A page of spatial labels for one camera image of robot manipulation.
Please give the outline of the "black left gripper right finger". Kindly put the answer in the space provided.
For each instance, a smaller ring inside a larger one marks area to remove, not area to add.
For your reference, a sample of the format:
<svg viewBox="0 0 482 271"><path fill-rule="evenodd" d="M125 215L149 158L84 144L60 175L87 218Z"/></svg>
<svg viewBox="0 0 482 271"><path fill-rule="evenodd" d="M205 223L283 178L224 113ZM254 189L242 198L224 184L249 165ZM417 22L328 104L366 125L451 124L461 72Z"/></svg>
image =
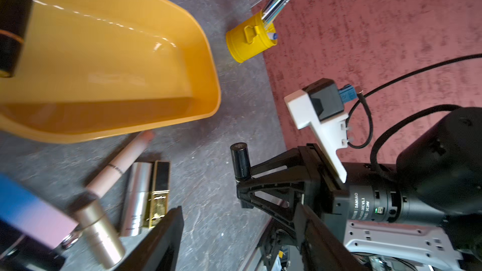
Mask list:
<svg viewBox="0 0 482 271"><path fill-rule="evenodd" d="M305 270L367 270L322 223L314 211L297 204L294 214L296 245Z"/></svg>

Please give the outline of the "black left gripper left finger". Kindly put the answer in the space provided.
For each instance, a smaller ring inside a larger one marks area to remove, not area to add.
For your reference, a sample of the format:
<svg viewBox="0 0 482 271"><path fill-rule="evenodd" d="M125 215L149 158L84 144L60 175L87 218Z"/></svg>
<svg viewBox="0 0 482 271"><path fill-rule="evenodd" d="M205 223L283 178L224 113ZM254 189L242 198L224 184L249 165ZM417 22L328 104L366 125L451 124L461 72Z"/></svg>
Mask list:
<svg viewBox="0 0 482 271"><path fill-rule="evenodd" d="M117 270L175 270L184 219L182 207L169 210Z"/></svg>

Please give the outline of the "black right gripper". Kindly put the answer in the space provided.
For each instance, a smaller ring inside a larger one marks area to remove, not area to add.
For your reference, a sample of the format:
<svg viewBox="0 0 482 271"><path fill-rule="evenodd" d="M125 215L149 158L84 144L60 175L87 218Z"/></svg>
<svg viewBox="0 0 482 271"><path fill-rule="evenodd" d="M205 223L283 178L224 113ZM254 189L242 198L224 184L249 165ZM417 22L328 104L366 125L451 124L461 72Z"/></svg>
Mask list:
<svg viewBox="0 0 482 271"><path fill-rule="evenodd" d="M310 176L306 187L301 182L301 157ZM290 149L253 166L251 175L248 182L237 185L237 197L242 203L279 222L293 222L296 205L305 192L305 205L339 241L344 240L350 193L319 146Z"/></svg>

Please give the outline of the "gold black square lipstick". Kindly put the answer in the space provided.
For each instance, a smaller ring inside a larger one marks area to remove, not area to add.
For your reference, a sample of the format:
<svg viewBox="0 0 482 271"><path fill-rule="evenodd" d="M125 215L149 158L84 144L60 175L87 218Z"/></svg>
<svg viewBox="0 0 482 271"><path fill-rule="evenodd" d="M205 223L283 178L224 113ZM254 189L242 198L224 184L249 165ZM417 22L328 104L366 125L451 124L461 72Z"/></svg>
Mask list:
<svg viewBox="0 0 482 271"><path fill-rule="evenodd" d="M171 164L168 161L155 161L152 169L148 197L147 227L154 228L168 211L169 177Z"/></svg>

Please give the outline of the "black lipstick short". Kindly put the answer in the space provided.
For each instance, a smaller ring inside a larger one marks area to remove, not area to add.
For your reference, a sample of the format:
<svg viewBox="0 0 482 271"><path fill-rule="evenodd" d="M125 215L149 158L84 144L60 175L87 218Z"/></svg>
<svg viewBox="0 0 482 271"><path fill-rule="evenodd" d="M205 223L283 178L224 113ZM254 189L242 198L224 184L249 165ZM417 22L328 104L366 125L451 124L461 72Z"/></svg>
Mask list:
<svg viewBox="0 0 482 271"><path fill-rule="evenodd" d="M235 143L230 147L233 171L237 183L251 179L251 162L246 143Z"/></svg>

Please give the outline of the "black lipstick with gold band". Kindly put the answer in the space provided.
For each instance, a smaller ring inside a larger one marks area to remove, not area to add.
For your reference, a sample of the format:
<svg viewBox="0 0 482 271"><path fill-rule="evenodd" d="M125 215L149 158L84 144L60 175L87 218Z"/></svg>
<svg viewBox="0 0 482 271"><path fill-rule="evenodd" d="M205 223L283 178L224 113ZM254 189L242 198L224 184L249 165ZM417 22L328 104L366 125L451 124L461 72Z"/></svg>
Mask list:
<svg viewBox="0 0 482 271"><path fill-rule="evenodd" d="M33 0L1 0L1 77L15 74L25 42Z"/></svg>

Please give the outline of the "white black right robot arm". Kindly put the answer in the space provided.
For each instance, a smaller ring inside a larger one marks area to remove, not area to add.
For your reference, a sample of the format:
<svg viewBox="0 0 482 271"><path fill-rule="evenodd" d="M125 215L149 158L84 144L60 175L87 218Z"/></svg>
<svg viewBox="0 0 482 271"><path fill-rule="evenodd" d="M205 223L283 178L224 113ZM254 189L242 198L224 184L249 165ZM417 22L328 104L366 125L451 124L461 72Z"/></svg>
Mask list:
<svg viewBox="0 0 482 271"><path fill-rule="evenodd" d="M394 125L342 180L317 144L252 166L230 148L243 208L272 217L259 242L272 268L295 246L305 270L369 270L358 255L439 270L481 269L481 109L437 105Z"/></svg>

